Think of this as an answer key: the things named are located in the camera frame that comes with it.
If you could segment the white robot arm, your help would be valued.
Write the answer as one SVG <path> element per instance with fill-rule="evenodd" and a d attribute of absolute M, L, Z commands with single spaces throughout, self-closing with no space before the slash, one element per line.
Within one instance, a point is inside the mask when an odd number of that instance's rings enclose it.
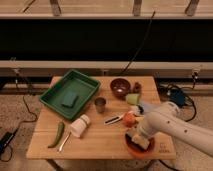
<path fill-rule="evenodd" d="M 213 131 L 179 119 L 179 113 L 180 109 L 175 103 L 164 102 L 144 116 L 137 125 L 137 132 L 145 138 L 162 132 L 213 157 Z"/>

